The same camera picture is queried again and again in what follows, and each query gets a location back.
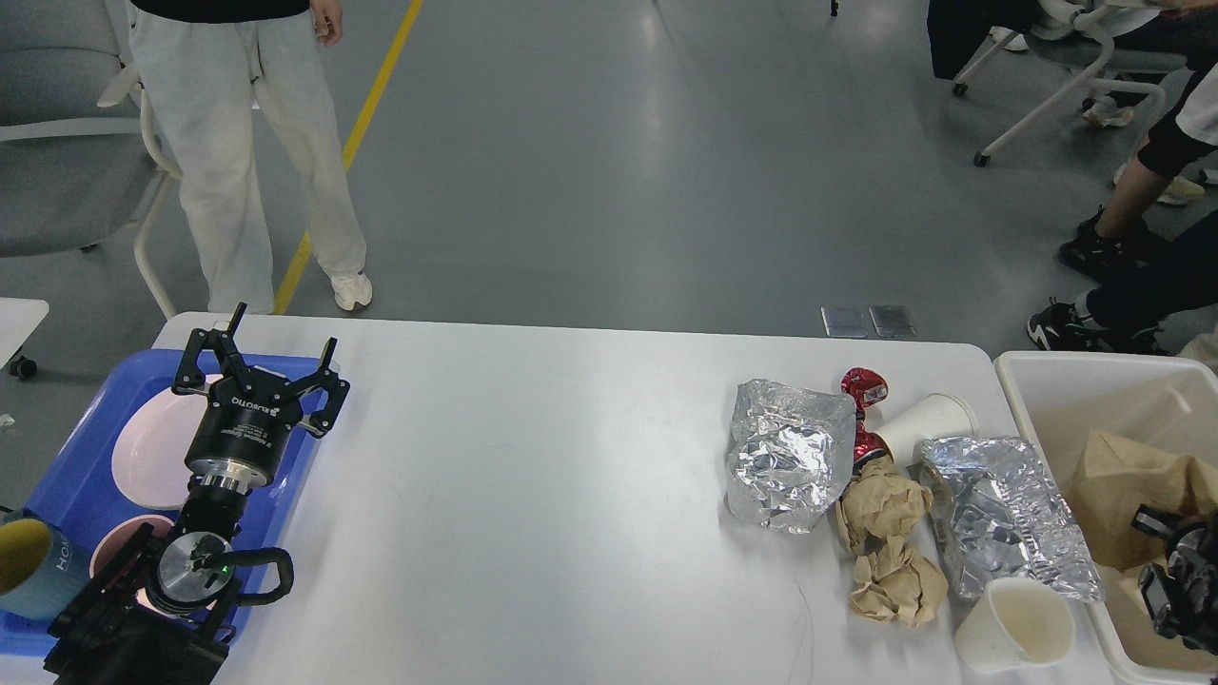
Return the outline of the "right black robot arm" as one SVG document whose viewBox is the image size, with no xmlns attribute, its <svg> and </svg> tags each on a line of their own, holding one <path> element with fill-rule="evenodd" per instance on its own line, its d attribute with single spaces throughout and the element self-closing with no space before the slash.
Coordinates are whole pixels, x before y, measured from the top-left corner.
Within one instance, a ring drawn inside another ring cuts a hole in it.
<svg viewBox="0 0 1218 685">
<path fill-rule="evenodd" d="M 1217 655 L 1217 512 L 1188 518 L 1141 505 L 1132 528 L 1167 542 L 1166 563 L 1138 578 L 1153 633 Z"/>
</svg>

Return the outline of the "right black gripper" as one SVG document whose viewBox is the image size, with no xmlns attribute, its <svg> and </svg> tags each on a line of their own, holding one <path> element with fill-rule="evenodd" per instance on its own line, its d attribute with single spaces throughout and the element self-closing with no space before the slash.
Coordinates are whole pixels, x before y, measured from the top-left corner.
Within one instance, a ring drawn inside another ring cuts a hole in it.
<svg viewBox="0 0 1218 685">
<path fill-rule="evenodd" d="M 1142 567 L 1138 586 L 1153 633 L 1179 636 L 1186 644 L 1217 641 L 1216 533 L 1202 524 L 1181 536 L 1184 518 L 1178 513 L 1140 505 L 1132 528 L 1162 540 L 1169 572 L 1158 563 Z"/>
</svg>

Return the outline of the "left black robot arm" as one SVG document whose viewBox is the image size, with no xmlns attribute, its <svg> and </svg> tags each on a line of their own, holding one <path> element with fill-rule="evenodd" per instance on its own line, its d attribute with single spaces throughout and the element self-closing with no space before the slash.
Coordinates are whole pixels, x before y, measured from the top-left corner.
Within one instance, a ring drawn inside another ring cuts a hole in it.
<svg viewBox="0 0 1218 685">
<path fill-rule="evenodd" d="M 253 367 L 225 329 L 197 328 L 171 392 L 207 407 L 184 456 L 188 495 L 168 531 L 139 527 L 49 625 L 44 667 L 60 684 L 209 684 L 231 640 L 227 617 L 290 594 L 294 562 L 275 546 L 239 548 L 253 491 L 278 477 L 294 429 L 325 438 L 350 390 L 329 339 L 298 379 Z"/>
</svg>

